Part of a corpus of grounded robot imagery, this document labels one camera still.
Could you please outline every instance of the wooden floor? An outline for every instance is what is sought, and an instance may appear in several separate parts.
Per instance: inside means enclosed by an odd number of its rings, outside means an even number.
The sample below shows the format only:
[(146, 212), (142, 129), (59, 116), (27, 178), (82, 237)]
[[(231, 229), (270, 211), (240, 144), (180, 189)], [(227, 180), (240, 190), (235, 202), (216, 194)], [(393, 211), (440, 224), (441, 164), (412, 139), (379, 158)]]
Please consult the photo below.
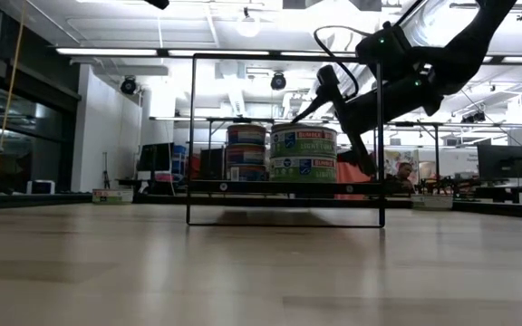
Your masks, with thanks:
[[(202, 218), (375, 221), (366, 210)], [(181, 206), (0, 210), (1, 326), (522, 326), (522, 219), (385, 230), (191, 227)]]

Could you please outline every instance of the can label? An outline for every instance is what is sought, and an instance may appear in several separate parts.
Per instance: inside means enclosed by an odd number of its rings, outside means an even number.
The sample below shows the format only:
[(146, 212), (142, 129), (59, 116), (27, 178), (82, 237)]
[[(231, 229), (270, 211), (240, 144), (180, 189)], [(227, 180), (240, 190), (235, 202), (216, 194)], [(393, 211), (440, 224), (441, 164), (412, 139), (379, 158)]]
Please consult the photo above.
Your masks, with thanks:
[(228, 175), (231, 181), (266, 181), (265, 167), (232, 167)]
[(271, 160), (271, 181), (334, 183), (336, 180), (336, 165), (333, 158)]
[(336, 133), (329, 130), (288, 130), (271, 137), (271, 157), (323, 156), (334, 158)]
[(233, 129), (228, 132), (228, 143), (233, 144), (254, 144), (265, 145), (265, 133), (254, 130)]
[(264, 165), (265, 147), (243, 146), (227, 150), (227, 164), (230, 165)]

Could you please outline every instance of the security camera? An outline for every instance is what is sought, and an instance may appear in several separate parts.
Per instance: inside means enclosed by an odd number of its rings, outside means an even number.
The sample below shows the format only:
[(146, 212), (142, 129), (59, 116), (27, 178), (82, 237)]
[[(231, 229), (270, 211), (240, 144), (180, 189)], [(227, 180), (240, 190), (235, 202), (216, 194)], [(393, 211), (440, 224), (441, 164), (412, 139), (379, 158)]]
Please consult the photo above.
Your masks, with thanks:
[(136, 84), (135, 76), (126, 76), (124, 82), (120, 86), (120, 90), (127, 95), (134, 95), (137, 89), (138, 85)]
[(285, 80), (285, 76), (282, 72), (276, 72), (273, 75), (273, 79), (271, 79), (271, 89), (274, 91), (281, 91), (287, 85), (287, 81)]

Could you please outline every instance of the white wall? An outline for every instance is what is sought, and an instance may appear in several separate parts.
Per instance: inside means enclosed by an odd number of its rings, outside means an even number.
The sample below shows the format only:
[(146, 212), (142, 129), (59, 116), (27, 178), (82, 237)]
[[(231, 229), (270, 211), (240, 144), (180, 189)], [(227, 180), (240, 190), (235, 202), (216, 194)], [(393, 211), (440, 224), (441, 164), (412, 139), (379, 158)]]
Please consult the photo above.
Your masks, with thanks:
[(141, 145), (173, 142), (174, 122), (151, 120), (150, 117), (173, 117), (174, 97), (163, 97), (158, 90), (142, 93)]
[(108, 153), (111, 187), (117, 178), (133, 177), (140, 144), (141, 107), (94, 75), (90, 65), (80, 69), (74, 140), (72, 191), (103, 188), (103, 152)]

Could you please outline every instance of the rope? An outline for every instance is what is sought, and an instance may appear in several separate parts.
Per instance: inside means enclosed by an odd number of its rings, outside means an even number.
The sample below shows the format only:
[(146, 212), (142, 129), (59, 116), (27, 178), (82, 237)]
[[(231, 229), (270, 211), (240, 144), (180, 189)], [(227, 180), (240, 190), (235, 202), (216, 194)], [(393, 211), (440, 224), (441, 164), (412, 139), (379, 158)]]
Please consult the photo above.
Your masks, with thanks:
[(3, 147), (5, 143), (5, 128), (7, 127), (7, 116), (9, 114), (9, 109), (11, 108), (11, 99), (13, 97), (14, 86), (15, 86), (15, 73), (17, 72), (17, 63), (19, 61), (19, 51), (21, 50), (22, 38), (24, 36), (24, 21), (25, 21), (25, 9), (27, 7), (27, 0), (24, 0), (24, 5), (22, 7), (22, 18), (19, 22), (19, 34), (17, 35), (17, 45), (15, 46), (15, 58), (14, 58), (14, 67), (11, 72), (11, 81), (9, 83), (9, 90), (7, 93), (7, 105), (5, 106), (5, 114), (4, 114), (4, 123), (1, 126), (1, 137), (0, 137), (0, 146)]

